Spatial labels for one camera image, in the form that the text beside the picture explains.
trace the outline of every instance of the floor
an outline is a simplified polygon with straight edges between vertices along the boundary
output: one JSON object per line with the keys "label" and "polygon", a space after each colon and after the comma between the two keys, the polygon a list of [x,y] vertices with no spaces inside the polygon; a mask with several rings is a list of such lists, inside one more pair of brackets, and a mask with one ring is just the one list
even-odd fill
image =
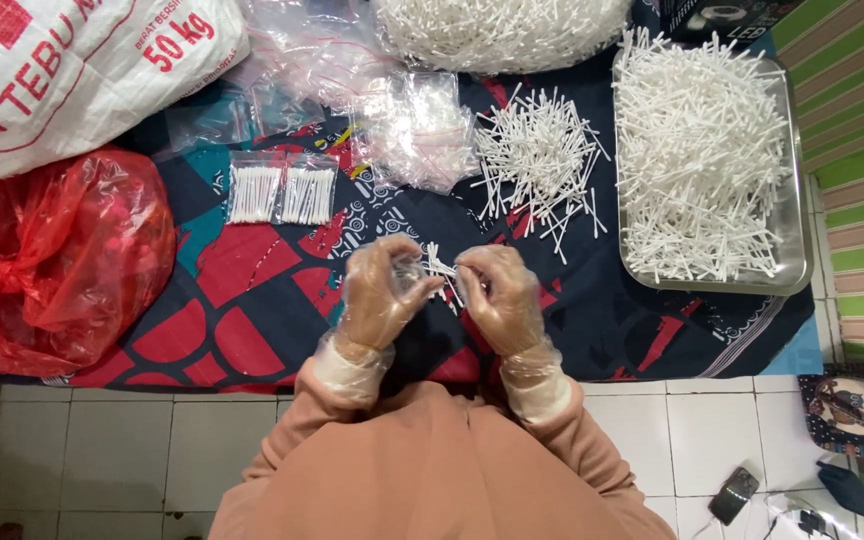
{"label": "floor", "polygon": [[[826,362],[842,362],[821,201],[809,199],[816,317]],[[810,441],[792,375],[584,384],[585,408],[615,442],[646,505],[681,540],[719,540],[707,506],[739,465],[759,479],[725,540],[761,540],[767,494],[827,511],[858,538],[864,521],[838,507],[816,460],[855,468]],[[0,404],[0,523],[25,540],[182,540],[207,536],[222,494],[291,404],[246,394],[156,395],[6,386]],[[806,538],[785,519],[772,540]]]}

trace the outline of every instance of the patterned cloth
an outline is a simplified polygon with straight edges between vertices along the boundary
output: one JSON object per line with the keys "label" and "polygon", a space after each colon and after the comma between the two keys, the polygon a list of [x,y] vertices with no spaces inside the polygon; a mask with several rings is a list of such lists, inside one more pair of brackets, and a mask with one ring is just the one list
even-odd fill
{"label": "patterned cloth", "polygon": [[[655,26],[636,2],[633,19]],[[460,76],[460,98],[474,112],[507,103],[516,84],[575,101],[606,153],[616,152],[611,66],[617,47],[575,67],[530,76],[474,80]],[[222,81],[191,97],[215,99]],[[809,288],[791,297],[655,290],[634,281],[618,254],[616,166],[600,158],[589,178],[608,233],[593,236],[592,216],[573,218],[561,242],[525,237],[524,215],[479,222],[486,189],[460,182],[448,197],[376,187],[352,164],[345,118],[253,144],[182,154],[167,149],[157,114],[116,143],[152,156],[178,227],[174,275],[161,297],[99,363],[66,380],[80,387],[274,392],[290,386],[319,337],[342,312],[345,258],[358,246],[403,231],[439,244],[446,263],[463,250],[502,243],[521,252],[538,276],[546,331],[578,381],[755,375],[810,319]],[[328,226],[224,227],[229,150],[284,149],[337,156],[340,174]],[[395,341],[387,380],[486,382],[496,358],[450,292],[431,300]]]}

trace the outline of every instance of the person's left hand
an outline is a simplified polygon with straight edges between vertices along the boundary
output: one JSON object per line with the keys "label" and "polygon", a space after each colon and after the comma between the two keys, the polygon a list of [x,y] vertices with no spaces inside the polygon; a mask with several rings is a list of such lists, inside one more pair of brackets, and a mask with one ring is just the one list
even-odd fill
{"label": "person's left hand", "polygon": [[417,261],[422,254],[419,244],[399,232],[378,238],[348,258],[342,286],[344,310],[333,341],[343,359],[367,362],[373,352],[391,345],[429,294],[445,284],[443,277],[424,277],[411,289],[396,291],[392,261],[403,257]]}

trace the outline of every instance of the clear disposable glove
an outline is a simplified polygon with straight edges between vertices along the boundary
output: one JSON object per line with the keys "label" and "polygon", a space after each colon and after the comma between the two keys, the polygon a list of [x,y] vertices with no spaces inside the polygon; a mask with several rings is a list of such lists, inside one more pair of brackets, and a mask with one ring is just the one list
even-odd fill
{"label": "clear disposable glove", "polygon": [[540,422],[570,399],[562,355],[546,335],[540,286],[515,248],[487,245],[455,258],[465,309],[495,353],[509,406],[520,418]]}
{"label": "clear disposable glove", "polygon": [[339,324],[315,354],[316,378],[348,398],[373,397],[392,364],[392,341],[445,283],[442,277],[396,278],[393,263],[414,264],[422,248],[404,233],[355,250],[345,264]]}

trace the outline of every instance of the person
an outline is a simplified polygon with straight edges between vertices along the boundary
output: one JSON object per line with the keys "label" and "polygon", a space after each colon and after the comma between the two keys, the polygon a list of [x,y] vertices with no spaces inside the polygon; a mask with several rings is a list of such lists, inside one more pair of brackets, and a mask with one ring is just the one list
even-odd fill
{"label": "person", "polygon": [[674,539],[563,373],[538,280],[514,248],[455,259],[466,309],[501,359],[511,414],[431,381],[378,400],[393,340],[444,284],[397,289],[393,261],[421,255],[404,234],[351,255],[339,323],[302,365],[294,402],[243,482],[225,492],[209,539]]}

